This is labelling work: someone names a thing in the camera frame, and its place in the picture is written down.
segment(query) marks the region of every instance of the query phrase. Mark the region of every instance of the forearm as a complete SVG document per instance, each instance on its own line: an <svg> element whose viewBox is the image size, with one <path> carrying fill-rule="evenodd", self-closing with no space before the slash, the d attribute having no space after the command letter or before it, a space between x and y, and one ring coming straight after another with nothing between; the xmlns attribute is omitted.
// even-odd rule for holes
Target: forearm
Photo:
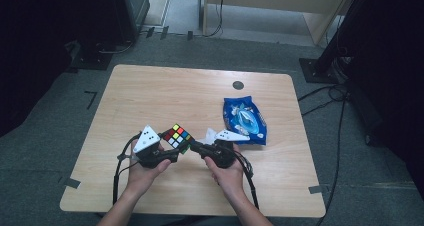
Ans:
<svg viewBox="0 0 424 226"><path fill-rule="evenodd" d="M241 192L225 194L243 226L272 225L271 222Z"/></svg>
<svg viewBox="0 0 424 226"><path fill-rule="evenodd" d="M127 225L138 199L139 197L137 195L125 190L97 225Z"/></svg>

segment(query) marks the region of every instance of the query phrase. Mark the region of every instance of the blue package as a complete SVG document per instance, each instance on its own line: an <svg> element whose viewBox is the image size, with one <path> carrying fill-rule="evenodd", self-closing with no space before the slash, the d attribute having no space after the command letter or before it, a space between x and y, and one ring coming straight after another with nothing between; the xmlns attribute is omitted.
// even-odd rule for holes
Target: blue package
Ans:
<svg viewBox="0 0 424 226"><path fill-rule="evenodd" d="M250 137L249 141L237 144L266 145L266 123L252 96L224 98L224 122L227 130Z"/></svg>

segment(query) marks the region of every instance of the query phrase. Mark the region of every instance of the table top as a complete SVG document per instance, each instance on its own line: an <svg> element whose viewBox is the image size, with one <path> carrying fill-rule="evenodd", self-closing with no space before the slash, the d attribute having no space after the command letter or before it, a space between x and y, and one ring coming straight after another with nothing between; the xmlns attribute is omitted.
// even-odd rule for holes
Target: table top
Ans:
<svg viewBox="0 0 424 226"><path fill-rule="evenodd" d="M235 81L244 88L233 88ZM253 166L261 212L322 217L322 195L309 191L319 183L290 76L134 65L114 68L71 175L81 184L65 189L61 209L107 212L112 206L116 157L146 125L159 133L178 123L194 138L205 138L208 128L217 132L225 128L224 98L249 95L268 130L266 146L240 146ZM166 142L162 145L171 149ZM128 170L121 174L119 194L127 177ZM244 189L252 201L246 178ZM190 150L156 178L134 212L235 215L204 161Z"/></svg>

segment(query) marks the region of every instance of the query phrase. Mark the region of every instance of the human hand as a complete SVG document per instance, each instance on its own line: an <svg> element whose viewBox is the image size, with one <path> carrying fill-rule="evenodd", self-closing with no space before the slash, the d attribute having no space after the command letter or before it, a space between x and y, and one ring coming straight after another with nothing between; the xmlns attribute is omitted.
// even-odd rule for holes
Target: human hand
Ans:
<svg viewBox="0 0 424 226"><path fill-rule="evenodd" d="M131 154L134 155L133 149L137 143L137 139L131 142ZM165 159L156 166L156 168L149 169L144 168L135 160L130 160L128 182L127 187L125 188L126 193L130 193L132 197L140 198L143 194L147 192L150 186L153 184L155 178L164 172L168 166L171 164L169 159Z"/></svg>
<svg viewBox="0 0 424 226"><path fill-rule="evenodd" d="M239 147L233 144L234 151L240 152ZM219 168L210 157L205 157L208 168L212 171L212 178L224 191L227 198L231 198L243 190L243 167L238 160L235 160L229 168Z"/></svg>

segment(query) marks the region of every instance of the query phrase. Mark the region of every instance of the stand base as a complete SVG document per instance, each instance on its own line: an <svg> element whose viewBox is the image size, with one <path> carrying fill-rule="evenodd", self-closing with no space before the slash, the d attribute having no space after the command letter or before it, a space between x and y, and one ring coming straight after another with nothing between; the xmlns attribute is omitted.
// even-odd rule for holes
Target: stand base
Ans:
<svg viewBox="0 0 424 226"><path fill-rule="evenodd" d="M314 65L317 61L317 59L299 58L300 67L302 68L306 82L338 84L339 80L336 78L332 67L324 73L315 72Z"/></svg>
<svg viewBox="0 0 424 226"><path fill-rule="evenodd" d="M71 69L106 70L113 54L83 53L80 50L71 63Z"/></svg>

